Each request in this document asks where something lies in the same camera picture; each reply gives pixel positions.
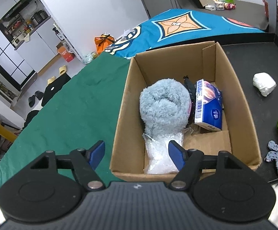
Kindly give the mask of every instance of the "kitchen countertop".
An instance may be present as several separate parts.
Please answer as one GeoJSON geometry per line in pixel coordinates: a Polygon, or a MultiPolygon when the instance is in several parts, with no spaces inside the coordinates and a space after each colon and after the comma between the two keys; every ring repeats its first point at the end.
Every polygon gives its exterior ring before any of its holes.
{"type": "MultiPolygon", "coordinates": [[[[49,16],[48,18],[46,18],[44,21],[42,21],[42,23],[39,23],[32,31],[29,32],[29,35],[31,35],[32,33],[34,33],[39,27],[41,27],[47,20],[49,20],[51,17],[49,16]]],[[[15,50],[17,50],[22,43],[24,42],[24,40],[22,40],[16,47],[15,50]]]]}

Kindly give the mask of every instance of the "yellow slipper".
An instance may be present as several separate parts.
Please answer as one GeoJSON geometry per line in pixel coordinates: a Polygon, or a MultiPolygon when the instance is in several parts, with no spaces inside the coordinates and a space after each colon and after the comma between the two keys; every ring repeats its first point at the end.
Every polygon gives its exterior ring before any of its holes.
{"type": "Polygon", "coordinates": [[[66,65],[63,65],[62,67],[59,68],[59,76],[62,76],[64,73],[66,73],[68,70],[66,65]]]}
{"type": "Polygon", "coordinates": [[[51,77],[50,79],[47,80],[47,85],[49,85],[50,83],[52,83],[54,80],[56,79],[55,76],[51,77]]]}

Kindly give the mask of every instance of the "blue patterned fabric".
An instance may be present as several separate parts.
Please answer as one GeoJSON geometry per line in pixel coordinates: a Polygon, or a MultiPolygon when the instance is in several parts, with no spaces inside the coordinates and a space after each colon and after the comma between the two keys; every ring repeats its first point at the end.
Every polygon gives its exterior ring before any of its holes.
{"type": "Polygon", "coordinates": [[[131,58],[137,53],[175,42],[215,35],[264,33],[248,24],[203,12],[170,9],[135,27],[105,49],[112,55],[131,58]]]}

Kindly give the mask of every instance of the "gray ribbed surface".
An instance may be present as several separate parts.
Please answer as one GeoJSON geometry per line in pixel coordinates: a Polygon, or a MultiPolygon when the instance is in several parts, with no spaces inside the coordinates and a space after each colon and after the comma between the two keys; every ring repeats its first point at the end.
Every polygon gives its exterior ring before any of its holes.
{"type": "Polygon", "coordinates": [[[186,193],[171,191],[162,182],[139,185],[112,182],[106,190],[89,193],[67,217],[34,226],[8,221],[0,230],[277,229],[266,220],[251,225],[224,224],[202,214],[186,193]]]}

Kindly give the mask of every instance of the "slipper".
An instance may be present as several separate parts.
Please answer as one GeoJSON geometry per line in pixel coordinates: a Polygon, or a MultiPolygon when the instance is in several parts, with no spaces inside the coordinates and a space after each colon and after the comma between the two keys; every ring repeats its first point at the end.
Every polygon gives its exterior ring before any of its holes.
{"type": "Polygon", "coordinates": [[[47,80],[47,85],[49,85],[50,83],[52,83],[54,80],[56,79],[55,76],[51,77],[50,79],[47,80]]]}
{"type": "Polygon", "coordinates": [[[35,95],[33,95],[33,96],[28,98],[28,105],[29,105],[29,107],[33,107],[34,106],[35,100],[36,100],[36,96],[35,95]]]}
{"type": "Polygon", "coordinates": [[[37,99],[41,100],[43,98],[44,93],[41,91],[36,91],[35,92],[35,96],[37,97],[37,99]]]}
{"type": "Polygon", "coordinates": [[[59,68],[59,76],[62,76],[67,72],[68,68],[66,65],[63,65],[62,67],[59,68]]]}

